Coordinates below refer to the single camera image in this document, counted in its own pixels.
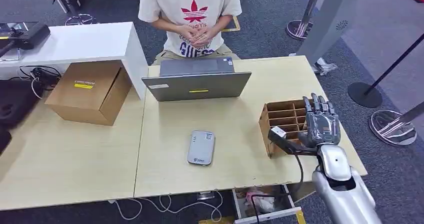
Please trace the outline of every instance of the silver robotic arm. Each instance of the silver robotic arm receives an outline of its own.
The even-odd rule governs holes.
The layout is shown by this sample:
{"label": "silver robotic arm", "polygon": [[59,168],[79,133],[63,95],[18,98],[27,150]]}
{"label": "silver robotic arm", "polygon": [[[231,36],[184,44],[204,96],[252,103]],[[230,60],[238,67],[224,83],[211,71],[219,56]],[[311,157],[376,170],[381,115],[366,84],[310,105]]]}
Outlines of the silver robotic arm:
{"label": "silver robotic arm", "polygon": [[333,105],[322,96],[311,95],[312,105],[303,97],[307,133],[299,134],[302,146],[286,140],[285,132],[279,127],[272,128],[268,138],[288,154],[318,158],[319,166],[312,174],[312,182],[334,224],[381,224],[373,197],[338,145],[340,125]]}
{"label": "silver robotic arm", "polygon": [[359,173],[349,166],[345,151],[324,144],[318,155],[322,166],[312,174],[316,192],[334,224],[381,224],[376,203]]}

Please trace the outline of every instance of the robot finger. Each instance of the robot finger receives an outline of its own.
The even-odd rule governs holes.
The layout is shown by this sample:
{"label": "robot finger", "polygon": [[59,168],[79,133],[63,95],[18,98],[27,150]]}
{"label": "robot finger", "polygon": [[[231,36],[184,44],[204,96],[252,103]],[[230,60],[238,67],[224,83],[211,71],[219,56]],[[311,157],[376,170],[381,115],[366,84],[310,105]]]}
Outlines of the robot finger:
{"label": "robot finger", "polygon": [[303,101],[305,102],[306,112],[312,112],[312,106],[311,103],[309,103],[309,99],[304,96]]}
{"label": "robot finger", "polygon": [[327,105],[328,105],[328,108],[329,108],[328,111],[330,112],[330,115],[335,115],[336,114],[336,111],[334,109],[333,104],[330,101],[328,101],[327,102]]}
{"label": "robot finger", "polygon": [[320,110],[320,102],[318,101],[318,97],[315,93],[311,93],[310,95],[312,96],[314,111],[318,112]]}
{"label": "robot finger", "polygon": [[322,112],[324,112],[324,113],[329,113],[329,107],[328,107],[328,105],[327,105],[327,102],[326,102],[326,100],[324,99],[324,97],[322,97],[321,95],[318,97],[318,99],[319,99],[319,105],[321,106],[321,111]]}

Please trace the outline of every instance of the white label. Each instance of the white label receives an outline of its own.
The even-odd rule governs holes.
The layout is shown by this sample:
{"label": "white label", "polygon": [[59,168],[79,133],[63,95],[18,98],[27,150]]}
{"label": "white label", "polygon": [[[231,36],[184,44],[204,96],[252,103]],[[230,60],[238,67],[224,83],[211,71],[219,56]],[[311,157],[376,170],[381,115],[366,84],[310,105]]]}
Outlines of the white label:
{"label": "white label", "polygon": [[167,84],[157,84],[157,85],[149,85],[149,88],[155,89],[155,88],[169,88]]}
{"label": "white label", "polygon": [[282,138],[286,138],[287,133],[280,127],[273,127],[271,130]]}

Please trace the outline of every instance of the red logo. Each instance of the red logo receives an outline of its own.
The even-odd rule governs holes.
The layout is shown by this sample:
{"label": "red logo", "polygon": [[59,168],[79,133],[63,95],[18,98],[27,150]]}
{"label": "red logo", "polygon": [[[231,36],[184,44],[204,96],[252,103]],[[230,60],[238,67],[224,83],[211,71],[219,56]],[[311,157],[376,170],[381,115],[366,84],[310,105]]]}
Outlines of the red logo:
{"label": "red logo", "polygon": [[186,15],[184,19],[190,21],[190,23],[194,22],[195,20],[200,22],[202,19],[206,18],[204,14],[207,9],[208,7],[198,9],[198,4],[195,0],[193,0],[191,3],[191,10],[181,8],[182,12]]}

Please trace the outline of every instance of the white t-shirt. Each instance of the white t-shirt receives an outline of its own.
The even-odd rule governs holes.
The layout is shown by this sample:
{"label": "white t-shirt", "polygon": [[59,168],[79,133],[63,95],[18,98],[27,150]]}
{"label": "white t-shirt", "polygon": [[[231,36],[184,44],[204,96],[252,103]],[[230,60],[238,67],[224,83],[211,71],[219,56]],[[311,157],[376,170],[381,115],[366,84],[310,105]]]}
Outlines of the white t-shirt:
{"label": "white t-shirt", "polygon": [[[221,15],[237,16],[242,13],[240,0],[140,0],[139,19],[154,22],[159,14],[174,24],[189,25],[195,29],[213,27]],[[194,48],[190,41],[173,32],[166,33],[168,39],[164,50],[183,57],[200,57],[213,53],[223,43],[221,32],[202,48]]]}

